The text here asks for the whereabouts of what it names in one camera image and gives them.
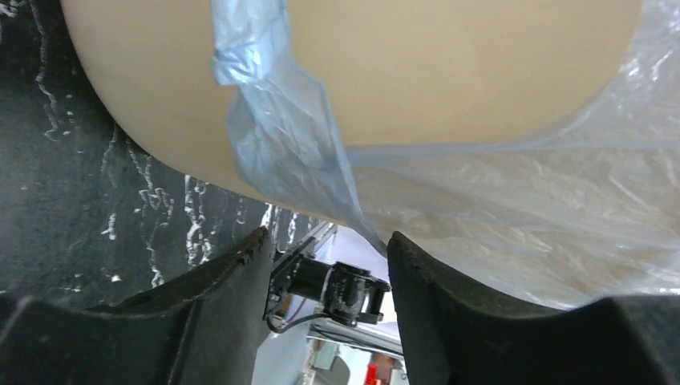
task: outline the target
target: translucent plastic sheet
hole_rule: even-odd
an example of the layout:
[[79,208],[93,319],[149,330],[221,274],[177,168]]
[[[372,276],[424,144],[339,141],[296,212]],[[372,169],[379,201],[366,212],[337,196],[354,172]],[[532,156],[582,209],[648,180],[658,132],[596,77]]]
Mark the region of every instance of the translucent plastic sheet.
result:
[[294,62],[282,2],[212,4],[216,79],[241,89],[227,118],[239,173],[272,200],[341,218],[378,249],[401,231],[547,306],[680,294],[680,0],[645,1],[617,77],[540,135],[362,148],[342,146],[323,86]]

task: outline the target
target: white streak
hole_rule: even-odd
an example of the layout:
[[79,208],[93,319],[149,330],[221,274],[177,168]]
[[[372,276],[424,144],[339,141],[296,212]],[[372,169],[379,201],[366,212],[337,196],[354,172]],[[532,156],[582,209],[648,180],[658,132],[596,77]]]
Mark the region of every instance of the white streak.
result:
[[293,219],[291,219],[290,223],[288,224],[288,244],[286,245],[286,248],[288,248],[287,246],[292,245],[295,241],[295,227],[298,225],[295,222],[298,220],[298,215],[300,214],[293,213]]
[[79,245],[80,243],[82,243],[82,242],[83,242],[83,238],[81,237],[81,238],[78,239],[77,241],[71,243],[71,245],[68,246],[68,249],[66,249],[66,255],[67,255],[67,257],[70,257],[71,254],[73,253],[73,249],[75,249],[75,247],[76,247],[77,245]]
[[113,135],[111,135],[111,140],[108,141],[108,146],[106,151],[104,151],[104,155],[102,156],[102,167],[99,168],[99,172],[101,172],[102,176],[104,175],[105,172],[108,174],[108,179],[111,181],[111,184],[113,187],[117,187],[115,185],[115,181],[113,179],[113,175],[111,174],[111,168],[108,167],[108,159],[111,156],[111,152],[113,151],[113,147],[115,145],[115,142],[118,141],[118,124],[113,123]]
[[215,235],[221,227],[224,218],[226,205],[222,210],[219,221],[215,223],[207,236],[204,234],[203,225],[206,222],[204,212],[204,194],[208,191],[209,184],[192,178],[189,175],[184,176],[184,213],[187,214],[191,221],[186,237],[187,249],[187,263],[190,266],[196,266],[196,259],[200,255],[198,264],[203,264],[210,260],[213,254],[213,244],[211,236]]
[[153,240],[156,237],[156,230],[158,230],[158,220],[156,220],[156,223],[153,226],[153,231],[151,233],[151,236],[149,237],[148,240],[146,240],[146,250],[151,253],[148,259],[148,264],[149,267],[151,268],[151,271],[153,272],[153,278],[151,280],[151,287],[158,287],[161,286],[165,283],[165,280],[163,279],[163,274],[158,270],[158,266],[156,265],[156,250],[152,247],[153,245]]
[[146,218],[147,214],[155,218],[153,225],[153,231],[149,237],[146,237],[144,232],[144,222],[140,223],[140,234],[142,241],[146,245],[146,250],[150,253],[148,264],[153,272],[153,278],[151,280],[151,286],[157,287],[163,285],[165,280],[163,274],[158,269],[156,264],[156,249],[153,247],[153,241],[156,238],[156,232],[158,229],[164,229],[168,226],[170,219],[172,218],[172,211],[175,205],[175,200],[167,194],[164,189],[155,187],[151,178],[151,166],[153,158],[150,155],[143,156],[145,160],[144,167],[137,158],[137,154],[132,150],[132,142],[130,138],[127,138],[127,154],[130,156],[132,163],[146,183],[146,188],[142,188],[139,191],[140,198],[144,205],[141,209],[135,209],[135,213],[141,213],[142,218]]
[[267,204],[267,211],[265,211],[265,214],[262,216],[262,220],[260,221],[260,227],[266,227],[267,229],[269,228],[269,225],[272,222],[272,210],[273,210],[273,205],[270,203]]
[[144,205],[141,208],[142,217],[146,217],[147,208],[151,207],[154,211],[163,209],[167,217],[166,222],[170,221],[175,206],[175,200],[170,197],[170,194],[165,192],[165,189],[154,186],[151,179],[151,166],[153,158],[150,155],[145,155],[144,159],[146,163],[142,168],[139,159],[137,159],[137,154],[132,151],[132,142],[129,138],[127,139],[127,145],[127,153],[130,155],[130,159],[132,159],[132,163],[135,165],[137,173],[139,173],[144,178],[144,181],[147,185],[147,188],[142,188],[139,191],[140,198],[144,202]]
[[[10,0],[10,5],[0,4],[0,16],[7,16],[10,18],[15,18],[18,13],[18,8],[20,6],[26,5],[25,1],[17,2],[16,0]],[[0,23],[0,43],[2,43],[2,24]]]
[[281,208],[280,207],[275,207],[274,208],[274,218],[273,218],[273,224],[272,224],[272,238],[274,239],[274,244],[278,245],[278,240],[279,238],[279,222],[281,222]]
[[55,132],[59,130],[59,124],[57,123],[57,99],[55,96],[45,88],[45,74],[47,72],[47,35],[45,34],[45,28],[40,22],[40,14],[38,13],[38,8],[35,7],[34,0],[28,0],[30,4],[30,10],[33,13],[33,21],[35,22],[36,28],[38,28],[38,33],[40,34],[40,69],[38,74],[35,76],[35,82],[38,84],[38,89],[49,99],[49,103],[42,106],[45,111],[45,115],[50,120],[51,128],[43,135],[47,139],[56,142],[57,140],[52,136]]
[[679,295],[680,294],[680,289],[679,288],[661,288],[659,289],[660,294],[673,294],[673,295]]
[[236,210],[236,223],[239,225],[245,224],[245,214],[247,213],[247,208],[244,205],[243,197],[238,198],[238,208]]
[[102,232],[102,235],[108,234],[108,239],[115,241],[115,213],[111,213],[108,217],[108,229]]

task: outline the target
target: clear plastic film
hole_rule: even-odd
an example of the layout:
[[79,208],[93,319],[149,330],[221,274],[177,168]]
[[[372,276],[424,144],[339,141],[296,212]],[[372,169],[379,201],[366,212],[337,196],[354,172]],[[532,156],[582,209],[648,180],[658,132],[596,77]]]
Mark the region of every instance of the clear plastic film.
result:
[[286,46],[239,83],[229,139],[241,177],[272,200],[340,218],[378,249],[401,231],[518,298],[680,294],[678,49],[680,1],[646,0],[615,79],[539,135],[344,148],[322,85]]

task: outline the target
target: black bracket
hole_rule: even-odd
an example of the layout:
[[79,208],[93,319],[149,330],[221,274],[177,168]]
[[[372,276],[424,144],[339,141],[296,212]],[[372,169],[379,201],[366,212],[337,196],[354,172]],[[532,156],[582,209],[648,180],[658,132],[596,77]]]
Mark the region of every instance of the black bracket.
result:
[[[369,270],[342,262],[328,265],[315,260],[313,242],[313,238],[303,242],[275,262],[265,319],[279,311],[285,296],[296,294],[323,306],[321,313],[304,321],[330,318],[344,326],[356,327],[359,322],[375,324],[382,320],[380,307],[385,293],[391,290],[390,285],[371,276]],[[274,332],[287,330],[269,324]]]
[[410,385],[680,383],[680,298],[559,311],[496,291],[400,233],[388,246]]
[[71,310],[0,296],[0,383],[250,385],[273,243],[226,255],[118,306]]

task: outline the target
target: plastic bag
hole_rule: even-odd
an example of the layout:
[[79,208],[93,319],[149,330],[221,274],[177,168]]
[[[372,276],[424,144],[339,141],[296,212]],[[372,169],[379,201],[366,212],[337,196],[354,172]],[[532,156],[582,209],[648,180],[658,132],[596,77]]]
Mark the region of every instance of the plastic bag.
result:
[[293,60],[280,1],[212,0],[215,76],[241,178],[340,218],[376,249],[401,231],[505,293],[569,308],[680,294],[680,1],[646,0],[617,77],[554,128],[504,144],[344,148]]

